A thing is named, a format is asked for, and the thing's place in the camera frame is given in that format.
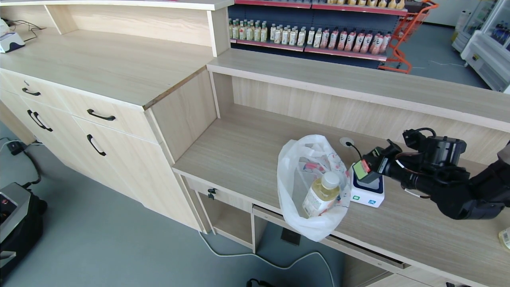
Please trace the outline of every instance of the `orange shopping cart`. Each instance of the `orange shopping cart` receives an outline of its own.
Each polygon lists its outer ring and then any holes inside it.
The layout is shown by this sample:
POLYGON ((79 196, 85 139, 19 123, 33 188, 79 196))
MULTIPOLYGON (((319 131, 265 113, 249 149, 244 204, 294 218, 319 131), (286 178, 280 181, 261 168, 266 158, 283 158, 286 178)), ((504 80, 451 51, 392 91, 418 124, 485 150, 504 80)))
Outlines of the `orange shopping cart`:
POLYGON ((388 47, 390 47, 393 52, 386 59, 386 63, 379 66, 379 69, 409 74, 413 66, 405 59, 405 54, 398 47, 402 43, 407 42, 411 35, 420 27, 427 18, 429 10, 435 9, 438 6, 439 4, 431 0, 406 3, 407 15, 400 17, 397 28, 388 43, 388 47), (397 63, 397 66, 392 67, 386 65, 389 63, 397 63))

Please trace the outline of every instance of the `display fridge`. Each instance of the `display fridge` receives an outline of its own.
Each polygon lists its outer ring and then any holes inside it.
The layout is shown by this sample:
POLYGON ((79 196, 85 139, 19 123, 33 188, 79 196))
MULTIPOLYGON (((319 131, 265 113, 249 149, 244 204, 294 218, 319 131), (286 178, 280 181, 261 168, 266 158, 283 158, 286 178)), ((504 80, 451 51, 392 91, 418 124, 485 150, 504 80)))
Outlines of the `display fridge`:
POLYGON ((481 0, 478 3, 475 11, 471 13, 469 20, 466 22, 466 25, 462 28, 462 30, 457 34, 455 41, 453 41, 453 48, 455 50, 462 52, 466 47, 469 39, 473 36, 473 33, 476 30, 480 30, 483 27, 483 24, 489 18, 489 15, 494 10, 498 0, 481 0))
POLYGON ((510 0, 500 0, 461 53, 466 64, 495 91, 510 94, 510 0))

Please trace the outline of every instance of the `floor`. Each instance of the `floor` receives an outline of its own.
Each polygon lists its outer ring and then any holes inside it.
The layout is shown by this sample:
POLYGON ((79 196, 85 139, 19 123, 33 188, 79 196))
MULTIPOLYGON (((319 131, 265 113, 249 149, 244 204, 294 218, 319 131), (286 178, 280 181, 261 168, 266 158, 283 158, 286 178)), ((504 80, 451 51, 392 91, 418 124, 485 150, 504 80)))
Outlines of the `floor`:
MULTIPOLYGON (((451 48, 453 29, 422 26, 402 50, 417 76, 486 88, 451 48)), ((16 138, 2 123, 0 137, 16 138)), ((5 287, 82 286, 246 286, 250 278, 284 286, 330 286, 323 261, 310 256, 292 269, 278 270, 253 256, 220 258, 197 231, 143 208, 139 203, 90 180, 60 163, 44 146, 28 151, 43 169, 33 191, 49 204, 44 235, 5 287)), ((23 154, 0 154, 0 187, 36 178, 23 154)), ((301 239, 299 247, 279 239, 281 228, 268 226, 260 255, 287 266, 311 252, 321 252, 340 286, 343 255, 301 239)), ((250 252, 220 235, 206 235, 224 254, 250 252)))

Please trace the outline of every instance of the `white bottle cap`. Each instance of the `white bottle cap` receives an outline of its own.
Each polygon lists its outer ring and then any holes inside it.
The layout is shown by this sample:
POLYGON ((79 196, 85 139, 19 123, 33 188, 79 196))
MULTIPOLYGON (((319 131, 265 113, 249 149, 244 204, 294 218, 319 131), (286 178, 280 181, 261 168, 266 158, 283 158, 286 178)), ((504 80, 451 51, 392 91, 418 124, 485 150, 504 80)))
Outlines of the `white bottle cap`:
POLYGON ((326 172, 322 176, 321 183, 324 188, 333 189, 340 184, 340 177, 334 172, 326 172))

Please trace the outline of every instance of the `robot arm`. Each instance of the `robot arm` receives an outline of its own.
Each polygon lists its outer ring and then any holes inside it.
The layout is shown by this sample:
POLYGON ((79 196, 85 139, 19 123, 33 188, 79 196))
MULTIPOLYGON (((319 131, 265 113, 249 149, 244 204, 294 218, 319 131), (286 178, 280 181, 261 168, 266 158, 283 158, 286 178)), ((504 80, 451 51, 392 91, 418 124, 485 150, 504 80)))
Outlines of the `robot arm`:
POLYGON ((429 128, 407 130, 402 135, 406 146, 417 153, 404 153, 388 139, 389 147, 375 148, 354 165, 359 181, 391 177, 402 188, 429 195, 439 210, 453 219, 492 219, 505 206, 510 207, 510 145, 498 153, 497 161, 470 179, 470 173, 457 166, 466 150, 463 140, 436 136, 429 128), (432 136, 425 137, 423 130, 432 136))

